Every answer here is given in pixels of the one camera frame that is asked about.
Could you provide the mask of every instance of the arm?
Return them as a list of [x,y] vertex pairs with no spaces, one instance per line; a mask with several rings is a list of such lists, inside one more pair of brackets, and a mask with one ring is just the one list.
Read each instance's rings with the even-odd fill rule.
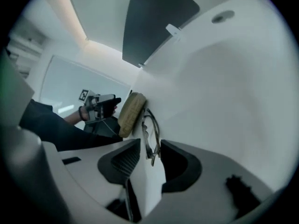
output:
[[[89,116],[88,116],[85,106],[81,107],[81,113],[82,113],[82,116],[84,119],[89,120]],[[69,116],[65,117],[64,120],[66,122],[68,122],[70,125],[75,125],[75,124],[79,123],[80,121],[82,121],[78,110],[75,111],[73,114],[70,114]]]

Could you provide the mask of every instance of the beige sponge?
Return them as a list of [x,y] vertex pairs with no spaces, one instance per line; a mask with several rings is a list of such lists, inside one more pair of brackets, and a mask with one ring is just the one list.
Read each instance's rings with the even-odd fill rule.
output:
[[121,127],[119,136],[126,138],[130,135],[145,102],[146,97],[143,94],[132,92],[129,95],[118,118]]

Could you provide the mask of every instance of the black sleeve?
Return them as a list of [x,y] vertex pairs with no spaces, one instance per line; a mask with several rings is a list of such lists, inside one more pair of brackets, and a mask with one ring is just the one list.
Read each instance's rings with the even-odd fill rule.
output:
[[55,144],[57,151],[76,150],[114,143],[114,139],[87,133],[52,112],[52,106],[31,100],[20,122],[22,128],[37,134],[42,141]]

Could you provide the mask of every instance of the round hole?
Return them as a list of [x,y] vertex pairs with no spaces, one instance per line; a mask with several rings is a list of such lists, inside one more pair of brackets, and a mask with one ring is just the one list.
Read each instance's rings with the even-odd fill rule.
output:
[[215,18],[212,19],[212,23],[219,23],[222,22],[223,16],[216,16]]

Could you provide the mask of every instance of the cable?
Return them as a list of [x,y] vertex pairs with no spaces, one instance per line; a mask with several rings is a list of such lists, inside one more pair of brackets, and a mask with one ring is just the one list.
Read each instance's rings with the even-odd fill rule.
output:
[[117,134],[117,133],[115,133],[115,132],[114,132],[114,131],[113,131],[113,130],[112,130],[112,129],[111,129],[109,126],[108,126],[108,124],[106,124],[106,122],[105,122],[105,121],[103,121],[103,120],[102,120],[102,122],[104,122],[104,124],[105,124],[105,125],[108,127],[108,129],[110,129],[110,130],[111,130],[111,132],[112,132],[112,133],[114,133],[115,135],[117,135],[117,136],[118,136],[118,134]]

